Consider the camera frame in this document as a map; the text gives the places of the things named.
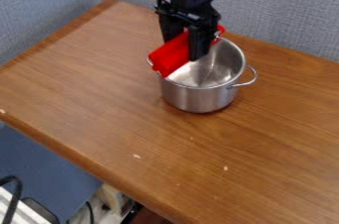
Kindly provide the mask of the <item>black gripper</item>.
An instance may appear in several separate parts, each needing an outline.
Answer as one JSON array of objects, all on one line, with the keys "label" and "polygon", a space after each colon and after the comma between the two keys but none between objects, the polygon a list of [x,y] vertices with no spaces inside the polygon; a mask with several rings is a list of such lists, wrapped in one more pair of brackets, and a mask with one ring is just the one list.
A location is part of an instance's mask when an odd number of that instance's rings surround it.
[{"label": "black gripper", "polygon": [[200,59],[211,48],[218,32],[220,14],[214,0],[156,0],[156,13],[163,41],[170,42],[188,27],[190,61]]}]

